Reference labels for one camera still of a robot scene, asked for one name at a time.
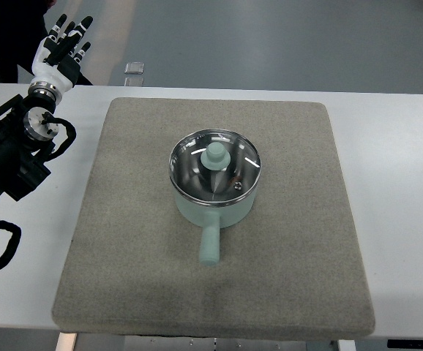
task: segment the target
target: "mint green saucepan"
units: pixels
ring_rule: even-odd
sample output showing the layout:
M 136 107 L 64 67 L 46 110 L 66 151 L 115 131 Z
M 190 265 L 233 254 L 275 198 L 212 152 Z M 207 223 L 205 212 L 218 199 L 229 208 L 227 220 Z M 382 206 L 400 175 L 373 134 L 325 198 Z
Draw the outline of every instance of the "mint green saucepan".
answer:
M 220 228 L 242 220 L 254 203 L 261 159 L 242 135 L 205 129 L 179 141 L 169 159 L 169 176 L 181 214 L 202 227 L 200 263 L 220 261 Z

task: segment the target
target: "robotic arm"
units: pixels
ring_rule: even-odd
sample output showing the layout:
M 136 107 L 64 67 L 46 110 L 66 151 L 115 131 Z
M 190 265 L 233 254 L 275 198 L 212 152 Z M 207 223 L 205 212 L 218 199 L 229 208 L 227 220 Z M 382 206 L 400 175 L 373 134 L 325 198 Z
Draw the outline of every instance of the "robotic arm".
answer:
M 67 16 L 62 15 L 41 41 L 32 65 L 34 79 L 28 96 L 17 95 L 0 107 L 0 195 L 6 192 L 15 201 L 35 190 L 49 176 L 44 163 L 63 154 L 76 137 L 73 125 L 54 117 L 53 113 L 63 94 L 78 79 L 81 59 L 90 44 L 87 42 L 78 52 L 75 50 L 93 19 L 86 17 L 77 26 L 71 22 L 61 33 L 66 20 Z M 54 151 L 52 140 L 60 124 L 67 131 L 67 139 Z M 16 253 L 21 229 L 5 221 L 0 221 L 0 229 L 12 233 L 0 257 L 2 269 Z

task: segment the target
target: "white robotic hand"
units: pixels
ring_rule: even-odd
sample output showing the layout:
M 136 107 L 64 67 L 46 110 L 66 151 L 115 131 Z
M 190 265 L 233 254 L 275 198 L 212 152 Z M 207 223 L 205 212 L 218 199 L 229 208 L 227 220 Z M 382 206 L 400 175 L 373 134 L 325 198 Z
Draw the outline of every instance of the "white robotic hand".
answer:
M 77 26 L 74 22 L 70 22 L 64 33 L 59 36 L 61 26 L 66 20 L 67 16 L 62 15 L 49 35 L 41 41 L 32 65 L 34 79 L 29 86 L 29 93 L 35 90 L 44 91 L 56 105 L 60 103 L 62 95 L 77 82 L 80 75 L 80 61 L 91 46 L 87 42 L 75 53 L 77 44 L 83 38 L 93 18 L 88 16 Z

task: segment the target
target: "lid knob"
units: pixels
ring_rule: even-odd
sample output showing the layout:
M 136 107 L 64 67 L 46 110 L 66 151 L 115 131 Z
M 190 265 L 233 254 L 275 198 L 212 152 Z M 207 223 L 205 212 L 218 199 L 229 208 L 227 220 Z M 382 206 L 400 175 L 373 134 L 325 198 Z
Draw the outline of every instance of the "lid knob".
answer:
M 229 165 L 231 155 L 222 143 L 215 141 L 206 147 L 206 151 L 202 152 L 200 160 L 202 165 L 209 170 L 222 170 Z

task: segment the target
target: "saucepan handle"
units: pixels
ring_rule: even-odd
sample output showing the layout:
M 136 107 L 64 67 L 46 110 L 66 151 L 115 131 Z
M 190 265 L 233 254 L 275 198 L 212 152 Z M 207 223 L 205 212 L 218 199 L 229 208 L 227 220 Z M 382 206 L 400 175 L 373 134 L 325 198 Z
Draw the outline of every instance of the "saucepan handle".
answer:
M 200 263 L 206 266 L 217 265 L 220 261 L 220 215 L 216 211 L 204 214 Z

